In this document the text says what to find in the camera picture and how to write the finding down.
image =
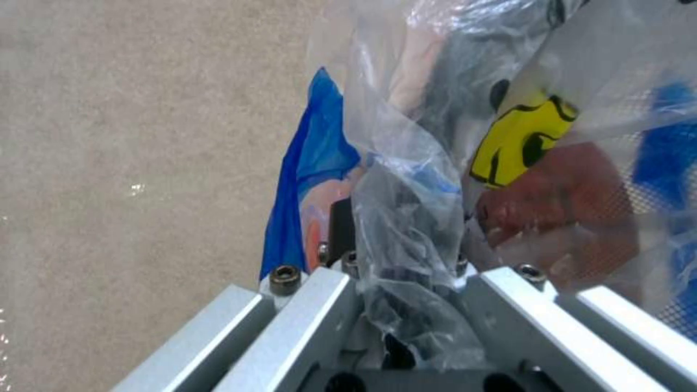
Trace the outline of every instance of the beige carpet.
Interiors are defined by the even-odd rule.
[[[0,1],[1,392],[106,390],[256,285],[321,1]]]

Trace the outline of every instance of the printed design on bag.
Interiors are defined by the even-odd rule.
[[[495,107],[503,100],[498,85],[492,88],[499,95],[492,96]],[[474,179],[490,188],[510,184],[542,159],[578,116],[573,105],[555,95],[540,93],[533,102],[517,105],[494,121],[472,161]]]

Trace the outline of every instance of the plastic bag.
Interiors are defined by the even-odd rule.
[[[473,262],[605,283],[697,336],[695,224],[674,223],[693,208],[695,22],[692,4],[595,1],[550,36],[472,157]]]
[[[420,365],[481,364],[448,295],[461,249],[480,269],[530,262],[561,289],[606,283],[695,325],[695,7],[329,3],[308,58],[343,87],[365,157],[352,194],[367,316]],[[675,127],[686,153],[659,136]],[[657,163],[673,166],[645,169]]]
[[[422,366],[483,364],[447,295],[464,232],[466,156],[493,118],[492,86],[514,77],[580,5],[334,1],[316,26],[310,63],[343,82],[344,133],[367,157],[352,193],[367,316]]]
[[[324,69],[315,74],[298,132],[283,158],[266,227],[260,279],[281,264],[311,271],[327,237],[329,208],[349,196],[358,152],[342,133],[343,99]]]

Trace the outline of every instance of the hex bolt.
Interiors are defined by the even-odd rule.
[[[455,262],[455,273],[459,278],[460,276],[465,274],[465,271],[467,271],[467,257],[464,257],[464,255],[462,254],[459,254],[457,255],[457,262]]]
[[[342,255],[342,272],[358,279],[358,262],[356,261],[355,250],[350,250]]]
[[[322,241],[317,245],[317,258],[319,259],[319,264],[327,266],[329,262],[329,244],[326,241]]]
[[[547,275],[531,264],[518,264],[513,270],[539,290],[542,290],[544,283],[547,281]]]
[[[300,287],[301,277],[298,267],[288,264],[279,265],[269,275],[271,292],[278,296],[292,295]]]

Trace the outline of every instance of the silver metal bar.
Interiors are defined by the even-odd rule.
[[[335,364],[359,311],[354,281],[317,269],[215,390],[295,391],[315,364]]]
[[[504,267],[468,280],[472,327],[502,368],[539,366],[564,391],[663,391],[663,386]]]
[[[697,391],[697,345],[606,287],[559,296],[562,308],[672,391]]]
[[[271,299],[230,285],[114,390],[211,390],[274,313]]]

